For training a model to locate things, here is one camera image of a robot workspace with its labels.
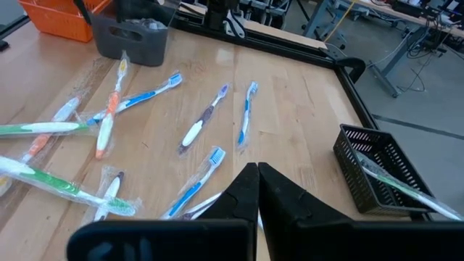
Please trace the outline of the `green toothbrush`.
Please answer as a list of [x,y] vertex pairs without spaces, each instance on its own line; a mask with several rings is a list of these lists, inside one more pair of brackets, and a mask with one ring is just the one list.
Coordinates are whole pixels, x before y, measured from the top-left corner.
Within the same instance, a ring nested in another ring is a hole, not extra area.
[[47,133],[73,133],[90,131],[91,127],[79,122],[40,122],[0,125],[0,136],[18,136]]
[[419,201],[422,204],[430,207],[431,209],[435,210],[436,212],[445,216],[446,218],[464,222],[464,216],[462,216],[461,214],[453,210],[451,207],[449,207],[445,203],[395,178],[393,175],[391,175],[385,169],[380,167],[373,160],[369,159],[363,153],[356,151],[355,155],[360,165],[362,166],[363,170],[369,176],[395,188],[396,190],[401,191],[403,194],[406,194],[409,197],[415,199],[416,201]]
[[115,215],[131,217],[137,212],[137,206],[124,199],[94,196],[70,181],[8,157],[0,156],[0,173],[70,201],[101,207]]

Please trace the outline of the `purple toothbrush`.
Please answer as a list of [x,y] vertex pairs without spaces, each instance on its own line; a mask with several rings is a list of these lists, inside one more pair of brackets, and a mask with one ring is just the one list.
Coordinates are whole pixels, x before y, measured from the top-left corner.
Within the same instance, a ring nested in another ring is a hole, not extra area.
[[135,20],[135,23],[150,30],[164,30],[166,28],[162,22],[156,21],[152,18]]
[[179,220],[195,220],[202,213],[204,213],[208,208],[210,208],[216,200],[221,196],[223,192],[219,192],[214,196],[211,196],[209,199],[204,200],[198,205],[186,210],[182,215],[179,216]]
[[[101,178],[97,196],[107,198],[116,197],[123,182],[125,171],[110,165],[104,165],[101,169]],[[109,212],[103,207],[89,207],[83,216],[81,225],[86,225],[92,222],[105,220]]]
[[209,122],[216,106],[222,99],[225,98],[226,94],[228,93],[229,85],[229,83],[226,83],[219,89],[214,100],[208,105],[208,107],[203,111],[200,117],[189,128],[189,130],[187,131],[187,133],[185,134],[178,146],[179,155],[186,153],[186,151],[191,147],[191,145],[195,141],[196,137],[201,133],[203,127]]

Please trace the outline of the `orange plastic basket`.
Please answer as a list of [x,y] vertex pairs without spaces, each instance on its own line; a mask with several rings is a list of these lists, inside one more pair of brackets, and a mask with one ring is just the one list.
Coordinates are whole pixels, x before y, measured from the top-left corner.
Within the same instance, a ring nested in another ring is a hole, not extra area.
[[100,13],[111,0],[18,0],[35,27],[87,43],[92,38],[90,15]]

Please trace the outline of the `orange toothbrush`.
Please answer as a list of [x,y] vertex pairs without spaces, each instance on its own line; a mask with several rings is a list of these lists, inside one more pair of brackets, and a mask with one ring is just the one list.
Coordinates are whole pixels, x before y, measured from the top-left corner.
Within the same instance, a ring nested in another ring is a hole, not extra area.
[[115,83],[115,87],[109,95],[107,108],[101,120],[101,126],[97,137],[95,157],[98,160],[100,160],[104,156],[105,150],[109,143],[109,138],[111,136],[112,127],[115,121],[116,110],[119,106],[121,99],[120,92],[122,90],[123,80],[128,73],[129,62],[130,58],[127,55],[126,50],[123,50],[120,63],[117,69],[117,80]]
[[[81,96],[75,96],[64,104],[51,119],[52,122],[62,122],[70,118],[71,114],[78,108],[82,100]],[[22,156],[20,161],[22,163],[28,163],[33,157],[37,155],[47,144],[51,134],[40,134],[36,137],[33,143],[30,145],[29,150]],[[0,196],[3,196],[11,187],[12,179],[0,175]]]

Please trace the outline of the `black plastic basket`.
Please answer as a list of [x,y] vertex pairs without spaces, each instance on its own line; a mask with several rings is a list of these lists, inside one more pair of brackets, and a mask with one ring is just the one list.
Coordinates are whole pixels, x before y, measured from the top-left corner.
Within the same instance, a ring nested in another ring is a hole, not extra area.
[[404,217],[433,211],[369,176],[358,165],[355,152],[363,153],[407,185],[431,195],[428,186],[390,133],[345,124],[340,128],[333,151],[359,212]]

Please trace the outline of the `blue toothbrush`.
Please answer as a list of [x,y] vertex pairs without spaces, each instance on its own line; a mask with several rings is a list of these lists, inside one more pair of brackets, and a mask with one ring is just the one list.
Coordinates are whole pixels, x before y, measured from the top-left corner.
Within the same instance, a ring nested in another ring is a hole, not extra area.
[[178,197],[171,203],[166,212],[160,216],[160,219],[170,220],[177,218],[189,200],[199,192],[215,170],[220,166],[225,155],[226,152],[222,148],[214,146],[207,157],[202,161],[197,172],[189,178],[186,185],[178,193]]
[[251,112],[251,101],[254,94],[257,93],[258,90],[258,83],[256,81],[252,81],[247,89],[245,102],[244,102],[244,112],[242,117],[242,125],[239,131],[239,137],[237,141],[238,148],[243,148],[247,142],[247,133],[249,130],[249,118]]
[[[145,101],[148,101],[151,98],[159,96],[161,93],[169,91],[170,89],[173,89],[176,86],[179,86],[182,82],[183,76],[178,70],[176,70],[165,82],[160,84],[158,88],[155,89],[143,91],[141,93],[134,94],[131,96],[121,97],[120,94],[122,88],[120,88],[119,92],[117,93],[117,95],[119,96],[119,103],[115,107],[115,111],[112,115],[112,121],[115,121],[115,118],[120,112],[127,110],[130,107],[134,107],[137,104],[141,104]],[[114,90],[110,92],[110,95],[107,98],[107,104],[104,109],[98,112],[81,112],[80,114],[76,115],[77,119],[85,123],[86,125],[101,124],[107,115],[108,106],[111,104],[114,92]]]

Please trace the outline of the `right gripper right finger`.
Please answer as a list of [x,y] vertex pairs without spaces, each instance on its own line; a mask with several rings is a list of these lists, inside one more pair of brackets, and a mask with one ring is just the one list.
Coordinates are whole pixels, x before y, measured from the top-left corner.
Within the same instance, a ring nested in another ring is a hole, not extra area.
[[353,220],[268,163],[258,169],[272,261],[464,261],[464,222]]

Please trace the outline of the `background wooden desk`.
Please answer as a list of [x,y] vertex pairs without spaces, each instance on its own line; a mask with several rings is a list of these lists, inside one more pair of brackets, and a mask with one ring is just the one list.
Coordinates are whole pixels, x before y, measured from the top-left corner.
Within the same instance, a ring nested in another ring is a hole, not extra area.
[[[320,20],[324,11],[326,10],[329,2],[331,0],[309,0],[316,2],[316,8],[313,11],[310,19],[307,21],[305,25],[303,36],[307,38],[311,38],[312,35],[315,35],[314,30],[320,24]],[[432,22],[428,22],[426,18],[423,17],[413,17],[408,14],[404,14],[401,12],[397,12],[392,9],[390,5],[382,4],[378,0],[342,0],[350,2],[350,6],[348,8],[348,12],[351,11],[352,5],[357,4],[369,9],[373,9],[375,11],[379,11],[381,13],[391,15],[392,17],[396,17],[401,20],[406,20],[412,23],[415,23],[418,28],[412,31],[409,35],[407,35],[403,42],[397,46],[397,48],[392,52],[393,57],[389,61],[389,63],[383,68],[379,69],[375,63],[370,63],[369,68],[370,71],[382,82],[383,86],[387,89],[387,91],[394,97],[398,97],[400,95],[399,89],[394,87],[389,79],[387,78],[388,74],[393,70],[394,66],[400,61],[403,57],[406,57],[407,51],[410,48],[410,44],[415,44],[422,39],[422,35],[428,31],[429,28],[433,28],[435,30],[444,31],[447,34],[459,36],[464,38],[464,27],[459,29],[456,25],[440,25],[438,21],[438,25],[434,25]]]

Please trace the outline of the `black aluminium table frame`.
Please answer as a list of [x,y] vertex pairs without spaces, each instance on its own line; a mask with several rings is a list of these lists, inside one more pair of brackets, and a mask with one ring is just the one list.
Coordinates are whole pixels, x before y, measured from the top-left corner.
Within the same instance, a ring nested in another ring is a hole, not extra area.
[[[309,68],[305,75],[310,80],[328,76],[315,87],[319,91],[330,87],[340,91],[340,103],[348,113],[356,114],[350,120],[352,124],[378,129],[355,90],[355,82],[365,71],[361,59],[337,58],[312,41],[258,24],[247,25],[244,39],[227,36],[206,28],[199,12],[188,5],[175,12],[171,25],[170,41],[181,44],[169,47],[165,64],[172,62],[174,55],[193,50],[188,42],[193,39],[208,54],[217,46],[276,58],[279,64],[304,65]],[[0,53],[0,123],[47,120],[78,94],[82,96],[81,110],[98,109],[105,103],[116,65],[113,59],[102,57],[92,43],[46,35],[25,18],[19,19],[5,40],[10,47]]]

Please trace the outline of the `grey plastic bin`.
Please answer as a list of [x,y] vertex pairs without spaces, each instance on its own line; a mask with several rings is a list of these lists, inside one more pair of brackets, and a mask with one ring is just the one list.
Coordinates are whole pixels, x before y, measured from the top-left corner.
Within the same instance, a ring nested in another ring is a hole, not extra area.
[[91,15],[94,41],[102,56],[119,59],[126,50],[132,63],[147,67],[158,67],[164,62],[169,35],[169,26],[164,25],[164,30],[150,30],[135,20],[117,22],[102,14]]

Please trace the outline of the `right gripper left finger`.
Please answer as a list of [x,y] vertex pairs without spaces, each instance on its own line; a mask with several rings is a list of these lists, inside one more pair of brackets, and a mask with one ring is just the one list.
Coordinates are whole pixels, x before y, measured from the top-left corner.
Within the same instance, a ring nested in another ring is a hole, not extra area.
[[255,261],[260,174],[248,163],[195,220],[111,220],[79,228],[68,261]]

